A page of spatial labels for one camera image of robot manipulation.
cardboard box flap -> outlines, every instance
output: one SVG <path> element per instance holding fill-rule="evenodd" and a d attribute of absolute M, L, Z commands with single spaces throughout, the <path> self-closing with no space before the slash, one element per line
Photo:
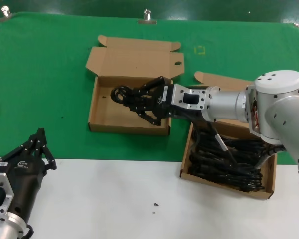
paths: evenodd
<path fill-rule="evenodd" d="M 236 79 L 228 76 L 220 76 L 201 71 L 195 72 L 195 79 L 203 85 L 219 86 L 220 88 L 233 91 L 242 91 L 253 83 L 251 81 Z"/>
<path fill-rule="evenodd" d="M 181 47 L 180 42 L 106 37 L 102 35 L 99 35 L 98 40 L 103 46 L 120 49 L 171 52 L 176 51 Z"/>
<path fill-rule="evenodd" d="M 173 78 L 185 71 L 178 52 L 92 47 L 86 68 L 99 76 Z"/>

bundle of black cables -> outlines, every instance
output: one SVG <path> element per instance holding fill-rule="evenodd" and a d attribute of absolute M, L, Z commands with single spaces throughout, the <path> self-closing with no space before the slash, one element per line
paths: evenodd
<path fill-rule="evenodd" d="M 195 143 L 189 157 L 192 163 L 189 173 L 244 192 L 264 190 L 259 166 L 285 148 L 282 145 L 269 146 L 260 139 L 230 139 L 222 136 L 222 141 L 228 147 L 224 151 L 215 139 L 214 130 L 194 128 L 192 139 Z"/>

green surface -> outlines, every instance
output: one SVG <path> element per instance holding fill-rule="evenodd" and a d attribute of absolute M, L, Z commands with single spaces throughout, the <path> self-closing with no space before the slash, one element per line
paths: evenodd
<path fill-rule="evenodd" d="M 0 156 L 44 127 L 56 158 L 182 160 L 189 127 L 183 120 L 173 120 L 170 137 L 88 131 L 94 75 L 85 63 L 99 34 L 180 41 L 183 85 L 196 83 L 195 71 L 247 80 L 273 70 L 299 71 L 299 28 L 291 24 L 140 25 L 126 18 L 20 13 L 0 23 Z M 279 163 L 293 162 L 283 154 Z"/>

empty cardboard box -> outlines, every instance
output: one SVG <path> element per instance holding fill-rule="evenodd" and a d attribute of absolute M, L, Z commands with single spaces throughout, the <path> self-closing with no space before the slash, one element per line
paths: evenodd
<path fill-rule="evenodd" d="M 119 85 L 140 87 L 159 76 L 172 79 L 184 73 L 184 55 L 173 52 L 181 44 L 102 35 L 98 40 L 104 47 L 92 47 L 86 63 L 86 68 L 98 75 L 88 119 L 90 131 L 169 135 L 170 118 L 163 119 L 161 126 L 152 125 L 112 101 L 110 93 Z"/>
<path fill-rule="evenodd" d="M 250 85 L 252 82 L 234 79 L 230 77 L 218 76 L 209 73 L 196 72 L 195 77 L 198 81 L 207 86 L 218 86 L 222 89 L 232 90 L 232 91 L 240 91 Z M 203 122 L 198 123 L 199 127 L 206 127 L 206 124 Z M 250 139 L 257 138 L 255 135 L 250 134 L 249 126 L 246 123 L 241 123 L 236 120 L 220 120 L 219 122 L 214 124 L 218 133 L 223 136 L 228 136 L 230 138 L 238 138 L 238 139 Z M 231 191 L 239 192 L 244 195 L 252 196 L 260 199 L 268 199 L 272 196 L 275 189 L 275 178 L 276 178 L 276 165 L 277 165 L 277 155 L 271 156 L 267 162 L 262 166 L 261 173 L 263 175 L 262 184 L 265 187 L 264 190 L 259 192 L 243 192 L 238 190 L 237 188 L 217 184 L 197 176 L 190 175 L 188 170 L 191 166 L 191 162 L 189 160 L 191 146 L 193 145 L 193 140 L 191 139 L 193 131 L 193 124 L 190 127 L 185 153 L 183 157 L 183 162 L 180 170 L 180 177 L 186 180 L 207 184 L 210 186 L 228 189 Z"/>

white table surface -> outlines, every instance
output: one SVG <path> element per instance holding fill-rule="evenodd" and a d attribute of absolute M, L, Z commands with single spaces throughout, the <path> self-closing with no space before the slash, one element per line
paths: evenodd
<path fill-rule="evenodd" d="M 296 166 L 277 166 L 269 200 L 180 179 L 178 162 L 57 166 L 37 195 L 32 239 L 299 239 Z"/>

